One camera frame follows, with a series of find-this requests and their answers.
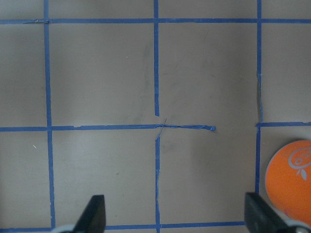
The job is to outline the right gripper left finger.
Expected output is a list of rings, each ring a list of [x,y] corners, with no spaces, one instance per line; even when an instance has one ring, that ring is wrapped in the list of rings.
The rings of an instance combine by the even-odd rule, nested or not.
[[[53,233],[104,233],[106,228],[104,195],[93,195],[76,224],[56,227]]]

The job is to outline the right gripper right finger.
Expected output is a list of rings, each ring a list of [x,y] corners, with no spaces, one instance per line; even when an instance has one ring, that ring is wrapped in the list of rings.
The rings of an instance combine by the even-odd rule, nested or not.
[[[257,193],[244,196],[244,223],[250,233],[309,233],[311,227],[301,221],[282,219]]]

